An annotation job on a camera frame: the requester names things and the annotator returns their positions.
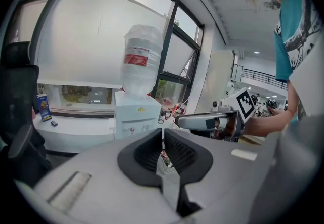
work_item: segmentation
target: white box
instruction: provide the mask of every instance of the white box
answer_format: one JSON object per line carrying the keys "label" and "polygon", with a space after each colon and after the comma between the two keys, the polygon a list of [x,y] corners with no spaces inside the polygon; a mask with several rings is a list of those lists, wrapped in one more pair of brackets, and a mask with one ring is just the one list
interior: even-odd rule
{"label": "white box", "polygon": [[124,139],[159,127],[161,104],[152,97],[131,98],[124,91],[115,92],[115,138]]}

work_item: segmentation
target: teal shirt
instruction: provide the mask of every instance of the teal shirt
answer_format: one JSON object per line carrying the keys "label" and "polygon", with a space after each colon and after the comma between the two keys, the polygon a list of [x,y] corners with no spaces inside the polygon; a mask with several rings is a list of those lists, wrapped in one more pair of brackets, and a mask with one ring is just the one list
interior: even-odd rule
{"label": "teal shirt", "polygon": [[[274,31],[276,79],[287,82],[322,33],[323,20],[311,0],[282,0],[280,21]],[[293,121],[304,115],[299,103]]]}

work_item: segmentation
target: ceiling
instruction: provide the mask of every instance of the ceiling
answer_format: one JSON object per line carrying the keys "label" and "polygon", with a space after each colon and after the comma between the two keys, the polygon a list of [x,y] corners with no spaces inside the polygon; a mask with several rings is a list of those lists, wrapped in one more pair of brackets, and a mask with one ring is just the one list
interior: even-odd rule
{"label": "ceiling", "polygon": [[260,88],[258,86],[254,86],[254,85],[249,85],[249,84],[245,84],[245,83],[235,83],[234,85],[235,88],[237,89],[242,89],[244,87],[249,88],[251,87],[251,89],[249,90],[250,94],[256,95],[256,94],[260,94],[260,96],[266,98],[266,97],[271,97],[271,99],[275,99],[278,103],[283,104],[286,100],[286,98],[280,94],[277,94],[275,92],[272,92],[270,90],[266,90],[263,88]]}
{"label": "ceiling", "polygon": [[271,0],[209,0],[221,19],[228,37],[227,46],[244,50],[246,57],[275,61],[273,31],[280,9],[265,7]]}

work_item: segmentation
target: tree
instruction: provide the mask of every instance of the tree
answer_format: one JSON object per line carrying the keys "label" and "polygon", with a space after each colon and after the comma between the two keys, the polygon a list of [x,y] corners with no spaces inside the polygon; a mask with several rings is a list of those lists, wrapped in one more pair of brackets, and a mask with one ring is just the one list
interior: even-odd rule
{"label": "tree", "polygon": [[[168,18],[168,15],[167,15],[166,13],[163,13],[163,16],[164,16],[165,18]],[[176,26],[179,26],[179,24],[180,24],[179,20],[177,20],[177,19],[174,19],[173,23],[174,23]]]}

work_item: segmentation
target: red label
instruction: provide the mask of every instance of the red label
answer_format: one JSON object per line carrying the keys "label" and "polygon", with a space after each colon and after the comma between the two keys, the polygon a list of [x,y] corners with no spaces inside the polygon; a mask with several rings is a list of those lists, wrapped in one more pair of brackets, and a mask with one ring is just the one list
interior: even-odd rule
{"label": "red label", "polygon": [[133,54],[125,54],[124,64],[133,64],[138,66],[146,67],[147,57]]}

